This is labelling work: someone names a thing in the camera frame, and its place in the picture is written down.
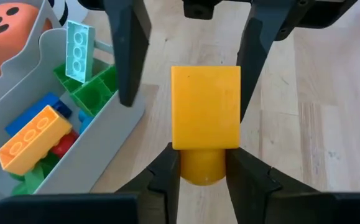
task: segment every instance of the lego stud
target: lego stud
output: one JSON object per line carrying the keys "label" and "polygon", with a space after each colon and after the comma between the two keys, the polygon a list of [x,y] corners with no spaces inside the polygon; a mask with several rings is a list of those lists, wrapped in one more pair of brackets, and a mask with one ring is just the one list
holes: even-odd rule
{"label": "lego stud", "polygon": [[73,62],[73,69],[76,72],[81,72],[81,63],[79,61]]}
{"label": "lego stud", "polygon": [[26,132],[25,136],[24,136],[24,141],[25,142],[30,142],[36,135],[36,130],[32,129],[28,132]]}
{"label": "lego stud", "polygon": [[80,32],[75,33],[74,39],[76,44],[82,44],[84,41],[83,35]]}
{"label": "lego stud", "polygon": [[225,177],[225,151],[182,150],[181,176],[199,186],[214,184]]}
{"label": "lego stud", "polygon": [[22,142],[17,142],[13,146],[11,146],[9,153],[10,155],[17,155],[22,149]]}
{"label": "lego stud", "polygon": [[75,58],[82,58],[83,51],[81,50],[80,47],[73,48],[73,56],[75,56]]}
{"label": "lego stud", "polygon": [[44,129],[46,127],[46,125],[48,125],[48,118],[42,118],[36,125],[37,128],[39,128],[40,130],[41,129]]}

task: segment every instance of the wooden surface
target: wooden surface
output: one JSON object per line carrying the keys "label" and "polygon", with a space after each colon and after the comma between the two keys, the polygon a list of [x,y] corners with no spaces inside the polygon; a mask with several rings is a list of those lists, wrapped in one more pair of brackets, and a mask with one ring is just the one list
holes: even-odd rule
{"label": "wooden surface", "polygon": [[[170,67],[234,65],[250,6],[222,2],[211,21],[186,19],[181,0],[145,0],[153,31],[144,117],[92,192],[114,192],[171,141]],[[111,43],[103,12],[86,23]],[[113,62],[96,52],[96,57]],[[328,29],[295,29],[273,45],[241,124],[241,146],[319,190],[360,191],[360,1]],[[181,181],[178,223],[236,223],[225,180]]]}

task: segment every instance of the yellow cylinder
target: yellow cylinder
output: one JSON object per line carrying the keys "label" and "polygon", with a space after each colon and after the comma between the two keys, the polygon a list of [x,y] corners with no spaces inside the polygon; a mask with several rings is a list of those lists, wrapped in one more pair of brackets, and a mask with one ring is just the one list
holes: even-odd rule
{"label": "yellow cylinder", "polygon": [[225,177],[225,151],[181,150],[181,176],[195,185],[206,186]]}

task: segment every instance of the orange die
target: orange die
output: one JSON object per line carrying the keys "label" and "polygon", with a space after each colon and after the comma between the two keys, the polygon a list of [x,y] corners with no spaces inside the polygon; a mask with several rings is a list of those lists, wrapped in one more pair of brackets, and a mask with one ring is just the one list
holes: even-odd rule
{"label": "orange die", "polygon": [[[38,13],[30,4],[0,4],[0,66],[24,48]],[[44,30],[51,28],[51,22],[46,21]]]}

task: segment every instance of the yellow block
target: yellow block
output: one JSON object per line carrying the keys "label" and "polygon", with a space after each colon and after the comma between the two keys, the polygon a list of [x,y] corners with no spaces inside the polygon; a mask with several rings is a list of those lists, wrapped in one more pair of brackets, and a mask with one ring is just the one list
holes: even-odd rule
{"label": "yellow block", "polygon": [[173,148],[181,176],[210,185],[225,176],[225,151],[239,147],[241,68],[172,67]]}
{"label": "yellow block", "polygon": [[24,175],[71,130],[72,125],[64,117],[46,106],[0,148],[3,170]]}
{"label": "yellow block", "polygon": [[173,66],[173,148],[239,147],[239,66]]}

